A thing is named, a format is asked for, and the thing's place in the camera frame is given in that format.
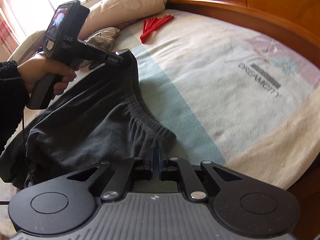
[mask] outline wooden bed frame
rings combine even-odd
[[[169,0],[166,8],[264,33],[320,68],[320,0]],[[302,207],[294,230],[299,240],[312,240],[320,234],[320,167],[314,166],[317,168],[289,188]]]

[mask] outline logo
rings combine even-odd
[[[67,35],[64,35],[63,40],[64,40],[64,41],[73,42],[73,37],[69,37],[69,36],[67,36]]]
[[[152,200],[158,200],[160,197],[157,196],[157,195],[154,195],[154,196],[151,196],[150,198],[151,198]]]
[[[238,65],[240,69],[244,70],[249,77],[252,77],[266,92],[270,93],[275,98],[282,97],[282,95],[276,91],[281,85],[273,77],[256,64],[251,64],[250,66],[253,69],[246,66],[244,63]]]
[[[112,62],[114,62],[114,63],[118,63],[118,59],[116,59],[116,58],[113,58],[113,57],[108,57],[108,61],[112,61]]]
[[[71,46],[66,44],[65,42],[61,42],[61,48],[62,49],[71,49]]]

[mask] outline white pillowcase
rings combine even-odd
[[[42,46],[42,40],[44,37],[45,30],[36,31],[29,35],[23,43],[21,43],[11,54],[8,61],[15,60],[18,65],[21,65],[34,54],[37,53],[38,49]]]
[[[85,40],[98,30],[147,17],[163,10],[162,0],[102,0],[90,8],[78,39]]]

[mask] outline fingers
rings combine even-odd
[[[55,95],[61,95],[64,90],[67,88],[69,82],[58,82],[58,83],[55,83],[54,86],[53,86],[53,93]]]
[[[68,87],[69,82],[72,82],[75,79],[75,76],[63,76],[62,82],[55,83],[53,86],[53,93],[55,95],[63,94],[64,90]]]
[[[45,64],[46,72],[47,73],[53,73],[53,74],[59,74],[61,76],[66,76],[69,78],[75,78],[76,72],[70,68],[69,66],[65,65],[64,63],[48,58],[48,63]]]
[[[62,77],[62,82],[72,82],[74,79],[74,76],[64,76]]]

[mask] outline device screen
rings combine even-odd
[[[48,33],[55,36],[59,30],[59,26],[63,22],[64,17],[66,16],[66,13],[68,11],[69,7],[64,8],[58,8],[52,18],[52,21],[50,22],[50,25],[48,27]]]

